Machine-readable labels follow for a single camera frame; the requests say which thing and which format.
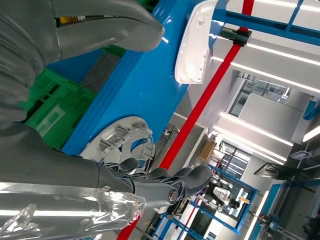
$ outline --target cardboard box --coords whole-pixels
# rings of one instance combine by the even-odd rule
[[[215,143],[212,141],[207,141],[205,146],[203,146],[202,150],[201,150],[198,155],[202,161],[208,162],[210,160],[210,156],[211,156],[212,152],[215,147]]]

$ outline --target ceiling light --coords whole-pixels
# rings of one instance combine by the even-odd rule
[[[251,235],[252,231],[254,228],[254,225],[256,225],[257,220],[258,219],[257,216],[259,216],[261,213],[261,210],[263,209],[265,202],[267,200],[268,195],[269,194],[269,191],[266,191],[263,197],[262,198],[261,202],[260,203],[259,207],[257,208],[257,212],[255,213],[255,216],[253,218],[252,222],[251,223],[250,227],[248,229],[247,234],[245,235],[244,240],[248,240],[250,236]]]
[[[235,144],[236,144],[236,145],[239,146],[240,148],[243,148],[243,150],[247,150],[247,151],[249,151],[249,152],[256,153],[256,154],[260,155],[260,156],[262,156],[262,157],[263,157],[263,158],[266,158],[266,159],[271,160],[271,161],[272,161],[272,162],[275,162],[275,163],[276,163],[276,164],[283,165],[283,163],[282,163],[282,162],[281,162],[281,161],[278,161],[278,160],[275,160],[275,159],[272,158],[272,157],[270,157],[270,156],[268,156],[268,155],[266,155],[266,154],[262,153],[262,152],[260,152],[260,151],[257,151],[257,150],[256,150],[256,149],[251,148],[251,147],[249,147],[249,146],[247,146],[247,145],[245,145],[245,144],[243,144],[243,143],[238,142],[238,141],[235,140],[235,139],[233,139],[233,138],[228,137],[228,136],[224,136],[224,138],[225,138],[225,139],[226,139],[226,140],[228,140],[228,141],[230,141],[230,142],[235,143]]]
[[[263,75],[263,76],[266,76],[266,77],[269,77],[269,78],[272,78],[272,79],[282,81],[282,82],[287,83],[287,84],[291,84],[291,85],[303,88],[303,89],[306,89],[306,90],[309,90],[309,91],[312,91],[312,92],[315,92],[315,93],[320,93],[320,90],[317,89],[317,88],[306,86],[306,85],[297,83],[297,82],[295,82],[295,81],[291,81],[291,80],[288,80],[288,79],[285,79],[285,78],[275,76],[275,75],[269,74],[269,73],[264,72],[264,71],[260,71],[260,70],[248,67],[248,66],[244,66],[244,65],[241,65],[241,64],[238,64],[238,63],[235,63],[235,62],[232,62],[231,65],[235,66],[235,67],[238,67],[238,68],[241,68],[241,69],[251,71],[251,72],[256,73],[256,74],[260,74],[260,75]]]
[[[280,0],[255,0],[256,2],[263,3],[263,4],[272,4],[282,7],[288,7],[295,9],[297,8],[297,3],[287,2],[287,1],[280,1]],[[320,7],[316,6],[308,6],[308,5],[301,5],[300,7],[301,10],[311,11],[311,12],[320,12]]]
[[[303,140],[302,141],[304,143],[313,137],[315,137],[318,134],[320,134],[320,126],[317,126],[316,128],[311,130],[308,132],[307,134],[304,135]]]
[[[224,60],[220,57],[216,57],[216,56],[213,56],[211,58],[211,60],[216,60],[216,61],[219,61],[219,62],[223,62]]]
[[[293,144],[291,143],[291,142],[284,140],[284,139],[280,138],[280,137],[275,136],[273,134],[257,128],[256,126],[254,126],[254,125],[251,125],[251,124],[249,124],[249,123],[246,123],[246,122],[242,121],[242,120],[241,120],[238,117],[234,117],[234,116],[232,116],[230,114],[227,114],[227,113],[225,113],[225,112],[220,112],[220,115],[223,118],[230,120],[230,121],[235,123],[235,124],[242,125],[245,128],[251,129],[251,130],[253,130],[254,132],[260,133],[260,134],[262,134],[262,135],[264,135],[264,136],[266,136],[266,137],[269,137],[269,138],[271,138],[271,139],[274,139],[274,140],[276,140],[276,141],[278,141],[278,142],[281,142],[281,143],[283,143],[283,144],[286,144],[286,145],[288,145],[288,146],[291,146],[291,147],[293,146]]]
[[[278,158],[278,159],[280,159],[280,160],[282,160],[282,161],[285,161],[285,162],[287,161],[287,159],[285,157],[280,156],[280,155],[276,154],[275,152],[266,149],[266,148],[260,146],[260,145],[257,145],[257,144],[253,143],[251,141],[248,141],[248,140],[245,139],[243,137],[240,137],[240,136],[231,133],[231,132],[225,130],[223,128],[215,126],[215,129],[218,130],[219,132],[221,132],[222,134],[230,136],[230,137],[235,139],[235,140],[238,140],[241,143],[244,143],[245,145],[253,147],[254,149],[257,149],[257,150],[262,151],[263,153],[266,153],[266,154],[269,154],[269,155],[271,155],[271,156],[273,156],[273,157],[275,157],[275,158]]]
[[[255,1],[260,2],[260,3],[264,3],[264,4],[278,5],[278,6],[282,6],[282,7],[294,8],[294,9],[297,7],[297,3],[279,1],[279,0],[255,0]]]
[[[301,62],[305,62],[305,63],[308,63],[308,64],[313,64],[313,65],[320,66],[320,62],[318,62],[318,61],[310,60],[310,59],[307,59],[307,58],[304,58],[304,57],[296,56],[296,55],[292,55],[292,54],[288,54],[288,53],[285,53],[285,52],[277,51],[277,50],[273,50],[273,49],[266,48],[266,47],[263,47],[263,46],[251,44],[251,43],[248,43],[247,46],[248,46],[250,48],[253,48],[253,49],[258,49],[258,50],[262,50],[262,51],[265,51],[265,52],[268,52],[268,53],[276,54],[276,55],[280,55],[280,56],[287,57],[287,58],[290,58],[290,59],[294,59],[294,60],[298,60],[298,61],[301,61]]]

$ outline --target white curved panel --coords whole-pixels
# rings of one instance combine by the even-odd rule
[[[207,0],[192,10],[177,54],[174,76],[180,84],[202,84],[209,54],[209,32],[218,0]]]

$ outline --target transparent plastic cover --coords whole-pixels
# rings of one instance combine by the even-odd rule
[[[0,182],[0,239],[69,240],[125,228],[146,201],[128,192]]]

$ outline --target yellow label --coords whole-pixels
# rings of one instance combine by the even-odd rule
[[[244,197],[239,197],[238,198],[238,200],[240,200],[240,201],[242,201],[242,202],[244,202],[244,203],[245,203],[245,204],[251,204],[249,200],[248,200],[248,199],[246,199],[246,198],[244,198]]]
[[[60,21],[61,24],[72,24],[85,20],[85,16],[61,16]]]

